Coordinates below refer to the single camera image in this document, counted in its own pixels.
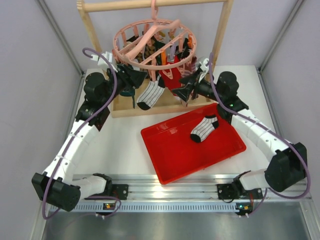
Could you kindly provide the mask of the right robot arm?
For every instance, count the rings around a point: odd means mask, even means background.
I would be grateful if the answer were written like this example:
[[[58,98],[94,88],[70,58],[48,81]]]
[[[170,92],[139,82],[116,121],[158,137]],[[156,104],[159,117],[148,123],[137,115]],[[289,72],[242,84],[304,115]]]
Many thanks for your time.
[[[216,83],[202,80],[201,70],[180,80],[182,87],[172,92],[181,100],[188,101],[196,95],[218,102],[217,113],[205,116],[192,130],[190,138],[200,143],[218,128],[218,118],[225,120],[237,131],[244,134],[268,160],[265,169],[245,171],[234,178],[233,192],[238,198],[246,198],[253,189],[271,190],[277,196],[306,180],[304,197],[310,190],[311,177],[307,167],[307,149],[298,142],[293,144],[281,138],[265,126],[238,97],[239,83],[234,73],[222,72]]]

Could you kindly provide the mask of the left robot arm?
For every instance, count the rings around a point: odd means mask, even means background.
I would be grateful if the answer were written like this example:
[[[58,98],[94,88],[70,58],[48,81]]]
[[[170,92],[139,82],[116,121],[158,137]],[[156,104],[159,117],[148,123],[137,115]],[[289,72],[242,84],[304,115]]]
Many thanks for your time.
[[[107,199],[113,194],[109,176],[94,173],[90,177],[74,180],[74,172],[91,141],[105,124],[110,114],[110,102],[124,90],[138,89],[147,75],[145,71],[119,64],[115,72],[107,69],[106,74],[92,72],[86,76],[84,102],[78,109],[67,139],[43,173],[35,173],[31,179],[43,204],[70,212],[83,199]]]

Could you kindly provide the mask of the pink round clip hanger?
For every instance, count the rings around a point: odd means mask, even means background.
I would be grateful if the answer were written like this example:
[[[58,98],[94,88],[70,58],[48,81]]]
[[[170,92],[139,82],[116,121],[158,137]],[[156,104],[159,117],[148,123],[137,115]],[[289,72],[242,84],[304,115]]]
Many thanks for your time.
[[[150,80],[156,73],[189,65],[196,53],[197,40],[193,32],[179,19],[158,18],[159,8],[151,1],[151,19],[133,22],[123,27],[113,39],[116,63],[147,71]]]

